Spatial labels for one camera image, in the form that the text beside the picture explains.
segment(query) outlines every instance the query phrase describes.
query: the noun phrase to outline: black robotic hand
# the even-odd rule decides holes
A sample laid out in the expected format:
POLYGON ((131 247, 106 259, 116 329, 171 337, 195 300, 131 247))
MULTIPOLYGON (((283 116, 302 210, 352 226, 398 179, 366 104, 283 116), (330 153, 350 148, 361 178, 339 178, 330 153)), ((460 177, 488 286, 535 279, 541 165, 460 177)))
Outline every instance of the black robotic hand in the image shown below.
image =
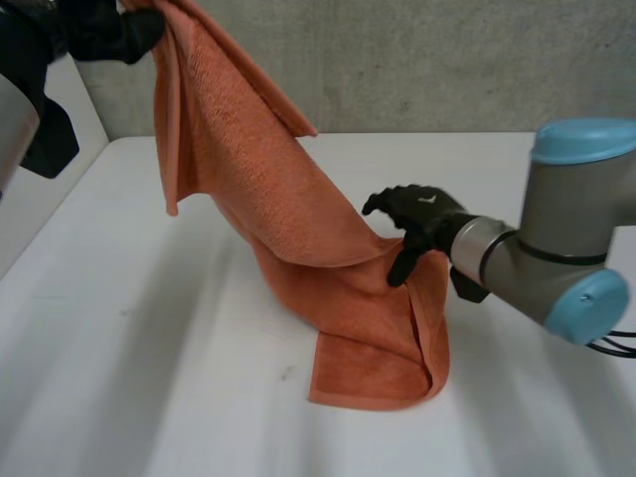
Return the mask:
POLYGON ((59 0, 69 52, 81 62, 117 60, 132 65, 159 42, 165 29, 152 9, 117 12, 115 0, 59 0))
POLYGON ((379 210, 393 219, 398 229, 406 231, 403 249, 389 272, 390 286, 402 285, 417 265, 417 260, 439 248, 436 236, 444 221, 466 211, 447 193, 436 187, 410 185, 384 189, 373 194, 362 213, 379 210))

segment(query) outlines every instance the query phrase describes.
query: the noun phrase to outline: robotic arm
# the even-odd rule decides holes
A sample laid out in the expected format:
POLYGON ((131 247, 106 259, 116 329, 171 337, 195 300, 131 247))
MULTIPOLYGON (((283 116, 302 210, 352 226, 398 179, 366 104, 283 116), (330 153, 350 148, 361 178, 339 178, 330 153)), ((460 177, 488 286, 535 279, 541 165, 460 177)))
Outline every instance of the robotic arm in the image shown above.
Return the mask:
POLYGON ((380 210, 406 230, 389 284, 404 283, 417 258, 444 252, 459 297, 489 293, 553 334, 607 354, 593 344, 612 332, 629 301, 625 279, 605 268, 616 227, 636 225, 636 121, 571 119, 537 134, 518 230, 471 215, 444 191, 395 187, 374 194, 363 214, 380 210))
POLYGON ((44 94, 48 65, 136 63, 159 41, 161 14, 119 15, 115 0, 0 0, 0 198, 18 165, 56 177, 79 152, 65 111, 44 94))

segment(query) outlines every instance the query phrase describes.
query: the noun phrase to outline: towel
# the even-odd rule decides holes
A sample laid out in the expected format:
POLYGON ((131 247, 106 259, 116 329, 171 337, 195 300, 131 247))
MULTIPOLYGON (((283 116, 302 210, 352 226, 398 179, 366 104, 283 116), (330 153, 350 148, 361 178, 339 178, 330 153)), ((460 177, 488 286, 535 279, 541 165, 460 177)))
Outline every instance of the towel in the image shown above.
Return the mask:
POLYGON ((449 370, 445 257, 388 287, 400 240, 378 237, 299 145, 317 131, 273 81, 194 1, 124 3, 167 23, 153 56, 168 213, 209 194, 275 296, 320 331, 310 400, 389 410, 435 396, 449 370))

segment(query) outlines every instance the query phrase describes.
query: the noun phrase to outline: white table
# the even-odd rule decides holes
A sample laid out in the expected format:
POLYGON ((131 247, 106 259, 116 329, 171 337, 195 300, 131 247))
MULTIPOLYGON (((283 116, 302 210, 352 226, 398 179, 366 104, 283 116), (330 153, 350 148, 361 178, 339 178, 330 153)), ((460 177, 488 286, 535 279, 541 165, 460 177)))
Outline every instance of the white table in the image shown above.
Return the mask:
MULTIPOLYGON (((417 182, 516 224, 531 141, 303 144, 358 208, 417 182)), ((621 231, 611 262, 636 283, 630 242, 621 231)), ((636 475, 636 363, 563 343, 492 297, 449 292, 451 377, 433 401, 307 402, 316 332, 273 299, 208 198, 165 215, 151 138, 106 148, 0 282, 0 303, 1 477, 636 475)), ((634 307, 626 321, 636 328, 634 307)))

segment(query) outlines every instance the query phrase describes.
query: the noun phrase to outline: wall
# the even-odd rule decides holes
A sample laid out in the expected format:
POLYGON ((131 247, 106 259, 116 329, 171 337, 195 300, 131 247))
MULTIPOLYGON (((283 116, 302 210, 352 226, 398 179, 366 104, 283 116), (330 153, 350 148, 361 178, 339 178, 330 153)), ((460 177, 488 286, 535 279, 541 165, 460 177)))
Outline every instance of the wall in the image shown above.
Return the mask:
MULTIPOLYGON (((323 131, 636 115, 634 0, 200 0, 323 131)), ((152 133, 151 59, 82 65, 111 138, 152 133)))

